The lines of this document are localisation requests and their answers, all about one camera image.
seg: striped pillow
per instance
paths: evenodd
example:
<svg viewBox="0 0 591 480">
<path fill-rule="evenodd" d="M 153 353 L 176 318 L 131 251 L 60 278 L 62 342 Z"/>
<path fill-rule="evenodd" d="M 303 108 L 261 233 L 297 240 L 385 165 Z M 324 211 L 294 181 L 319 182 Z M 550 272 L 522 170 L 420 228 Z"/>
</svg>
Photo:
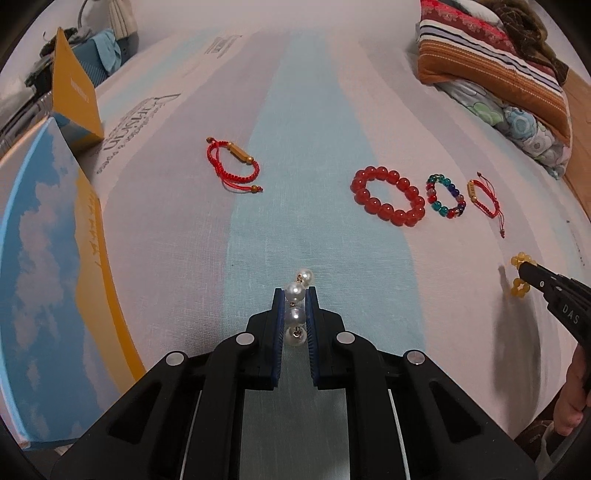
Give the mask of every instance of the striped pillow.
<svg viewBox="0 0 591 480">
<path fill-rule="evenodd" d="M 438 0 L 421 0 L 418 78 L 470 80 L 533 113 L 570 144 L 567 103 L 554 72 L 519 58 L 504 32 Z"/>
</svg>

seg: yellow box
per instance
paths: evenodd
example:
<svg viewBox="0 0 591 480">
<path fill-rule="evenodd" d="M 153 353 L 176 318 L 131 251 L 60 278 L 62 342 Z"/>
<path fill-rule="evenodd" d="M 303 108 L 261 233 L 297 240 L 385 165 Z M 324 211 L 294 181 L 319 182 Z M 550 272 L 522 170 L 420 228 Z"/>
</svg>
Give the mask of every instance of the yellow box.
<svg viewBox="0 0 591 480">
<path fill-rule="evenodd" d="M 95 87 L 58 28 L 53 62 L 53 111 L 72 153 L 80 153 L 105 137 Z"/>
</svg>

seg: red bead bracelet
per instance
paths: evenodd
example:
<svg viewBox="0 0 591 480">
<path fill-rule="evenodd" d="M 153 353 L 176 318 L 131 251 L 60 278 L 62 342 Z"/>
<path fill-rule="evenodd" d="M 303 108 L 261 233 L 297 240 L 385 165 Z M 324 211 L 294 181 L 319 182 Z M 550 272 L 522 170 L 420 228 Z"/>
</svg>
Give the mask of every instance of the red bead bracelet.
<svg viewBox="0 0 591 480">
<path fill-rule="evenodd" d="M 385 180 L 390 185 L 396 185 L 398 190 L 404 193 L 410 201 L 412 209 L 408 212 L 404 210 L 394 210 L 389 203 L 380 202 L 376 197 L 372 197 L 369 190 L 365 188 L 368 180 Z M 351 182 L 351 191 L 355 194 L 355 201 L 365 207 L 365 211 L 372 215 L 378 215 L 384 221 L 390 221 L 396 226 L 415 226 L 417 222 L 425 216 L 425 199 L 418 194 L 418 188 L 410 185 L 409 179 L 402 177 L 396 170 L 390 170 L 386 167 L 367 167 L 359 170 Z"/>
</svg>

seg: finger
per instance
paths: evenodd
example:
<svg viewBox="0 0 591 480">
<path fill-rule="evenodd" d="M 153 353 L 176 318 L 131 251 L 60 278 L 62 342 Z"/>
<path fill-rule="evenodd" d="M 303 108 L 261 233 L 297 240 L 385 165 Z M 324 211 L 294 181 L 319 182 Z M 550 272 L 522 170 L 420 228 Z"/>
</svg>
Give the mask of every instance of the finger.
<svg viewBox="0 0 591 480">
<path fill-rule="evenodd" d="M 560 392 L 560 398 L 570 404 L 575 410 L 583 411 L 587 404 L 587 395 L 583 390 L 583 383 L 574 375 L 567 375 L 566 383 Z"/>
<path fill-rule="evenodd" d="M 587 357 L 585 355 L 585 350 L 582 346 L 577 345 L 577 348 L 574 349 L 573 353 L 573 361 L 569 366 L 569 371 L 571 375 L 575 375 L 579 379 L 583 379 L 585 372 L 587 370 Z"/>
<path fill-rule="evenodd" d="M 554 409 L 554 429 L 560 435 L 569 435 L 583 420 L 583 413 L 577 411 L 566 401 L 556 402 Z"/>
</svg>

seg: clothing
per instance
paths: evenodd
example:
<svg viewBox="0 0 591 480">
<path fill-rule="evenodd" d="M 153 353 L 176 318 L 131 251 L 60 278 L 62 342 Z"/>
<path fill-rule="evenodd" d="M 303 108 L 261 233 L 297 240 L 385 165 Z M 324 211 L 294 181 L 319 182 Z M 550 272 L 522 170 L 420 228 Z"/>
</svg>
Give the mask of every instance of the clothing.
<svg viewBox="0 0 591 480">
<path fill-rule="evenodd" d="M 566 81 L 569 66 L 556 58 L 548 46 L 548 31 L 525 0 L 478 0 L 496 13 L 511 38 L 519 56 L 554 70 L 560 85 Z"/>
<path fill-rule="evenodd" d="M 555 179 L 564 175 L 570 149 L 531 113 L 509 105 L 468 80 L 441 82 L 436 86 L 496 128 L 520 150 L 544 166 Z"/>
<path fill-rule="evenodd" d="M 121 48 L 115 41 L 113 29 L 105 29 L 91 40 L 96 44 L 103 67 L 109 75 L 113 75 L 121 67 Z"/>
</svg>

